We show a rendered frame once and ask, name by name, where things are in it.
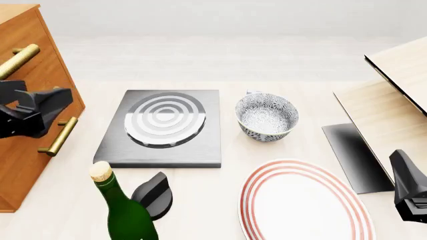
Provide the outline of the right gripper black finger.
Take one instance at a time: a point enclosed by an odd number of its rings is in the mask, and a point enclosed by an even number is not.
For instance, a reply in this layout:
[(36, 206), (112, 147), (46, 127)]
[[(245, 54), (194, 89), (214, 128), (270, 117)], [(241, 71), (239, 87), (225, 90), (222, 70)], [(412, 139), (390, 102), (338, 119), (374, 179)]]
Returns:
[(394, 203), (409, 199), (415, 204), (427, 204), (427, 176), (401, 149), (395, 150), (389, 159), (394, 174)]

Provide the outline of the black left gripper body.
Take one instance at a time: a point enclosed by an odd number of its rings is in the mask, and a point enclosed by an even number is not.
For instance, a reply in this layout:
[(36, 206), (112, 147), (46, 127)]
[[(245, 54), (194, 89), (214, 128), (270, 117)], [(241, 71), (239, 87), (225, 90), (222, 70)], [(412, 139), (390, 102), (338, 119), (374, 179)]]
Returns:
[(40, 112), (20, 111), (0, 105), (0, 139), (18, 135), (40, 138), (47, 132)]

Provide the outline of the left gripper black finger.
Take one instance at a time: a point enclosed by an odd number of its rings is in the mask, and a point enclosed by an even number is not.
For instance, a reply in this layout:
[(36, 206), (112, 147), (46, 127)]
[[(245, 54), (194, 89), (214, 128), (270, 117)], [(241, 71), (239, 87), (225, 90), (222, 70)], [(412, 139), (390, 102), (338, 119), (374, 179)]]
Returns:
[(26, 84), (22, 80), (0, 81), (0, 105), (7, 105), (17, 100), (15, 90), (26, 91)]
[(54, 88), (48, 91), (21, 91), (14, 90), (18, 100), (18, 109), (35, 111), (38, 113), (50, 113), (60, 109), (61, 111), (73, 103), (71, 89)]

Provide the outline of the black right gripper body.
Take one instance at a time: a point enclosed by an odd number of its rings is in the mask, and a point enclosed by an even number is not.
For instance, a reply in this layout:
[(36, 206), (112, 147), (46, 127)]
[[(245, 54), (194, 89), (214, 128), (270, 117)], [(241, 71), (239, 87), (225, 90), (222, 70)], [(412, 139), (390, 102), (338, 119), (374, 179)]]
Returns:
[(403, 221), (427, 221), (427, 193), (411, 199), (404, 199), (395, 193), (394, 203)]

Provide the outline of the flat black stove plate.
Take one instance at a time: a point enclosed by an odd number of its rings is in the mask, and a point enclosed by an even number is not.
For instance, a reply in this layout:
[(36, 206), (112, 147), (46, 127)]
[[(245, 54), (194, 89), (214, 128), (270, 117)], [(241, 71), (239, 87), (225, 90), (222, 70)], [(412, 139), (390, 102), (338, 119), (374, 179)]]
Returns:
[(217, 89), (129, 89), (93, 161), (111, 167), (219, 168)]

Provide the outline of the wooden cabinet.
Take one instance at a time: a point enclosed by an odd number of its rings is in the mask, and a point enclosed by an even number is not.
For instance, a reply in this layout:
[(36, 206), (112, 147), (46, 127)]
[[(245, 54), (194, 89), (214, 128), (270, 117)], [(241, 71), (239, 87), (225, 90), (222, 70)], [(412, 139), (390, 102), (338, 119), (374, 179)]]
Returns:
[(84, 102), (37, 4), (0, 4), (0, 213), (20, 208)]

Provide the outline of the microwave oven with black door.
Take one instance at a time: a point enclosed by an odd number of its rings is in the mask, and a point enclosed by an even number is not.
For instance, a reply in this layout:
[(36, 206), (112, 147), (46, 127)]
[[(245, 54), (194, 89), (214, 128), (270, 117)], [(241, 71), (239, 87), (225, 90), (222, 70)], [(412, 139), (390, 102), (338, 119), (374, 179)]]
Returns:
[(427, 175), (427, 37), (364, 58), (380, 78), (335, 91), (335, 98), (389, 179), (397, 149)]

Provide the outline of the white plate with red rings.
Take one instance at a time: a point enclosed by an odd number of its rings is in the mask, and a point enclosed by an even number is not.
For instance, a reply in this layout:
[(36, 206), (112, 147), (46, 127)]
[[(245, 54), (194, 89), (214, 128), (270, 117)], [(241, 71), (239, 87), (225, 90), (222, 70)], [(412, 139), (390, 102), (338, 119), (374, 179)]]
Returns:
[(355, 191), (297, 159), (263, 163), (242, 184), (238, 217), (247, 240), (376, 240)]

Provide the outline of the green glass bottle with cork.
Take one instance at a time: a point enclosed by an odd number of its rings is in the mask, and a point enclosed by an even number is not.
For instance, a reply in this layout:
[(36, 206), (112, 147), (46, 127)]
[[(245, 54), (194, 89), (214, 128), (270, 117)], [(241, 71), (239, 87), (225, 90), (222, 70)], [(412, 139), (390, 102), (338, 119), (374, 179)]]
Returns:
[(89, 175), (107, 203), (111, 240), (159, 240), (148, 211), (125, 195), (108, 162), (94, 163)]

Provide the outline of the patterned grey white bowl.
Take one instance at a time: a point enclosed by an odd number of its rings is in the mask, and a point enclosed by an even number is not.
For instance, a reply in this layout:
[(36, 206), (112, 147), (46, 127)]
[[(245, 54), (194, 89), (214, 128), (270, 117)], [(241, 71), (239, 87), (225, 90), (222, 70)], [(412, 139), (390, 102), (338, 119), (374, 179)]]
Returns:
[(273, 93), (247, 93), (235, 106), (241, 130), (262, 142), (278, 141), (297, 125), (299, 113), (284, 97)]

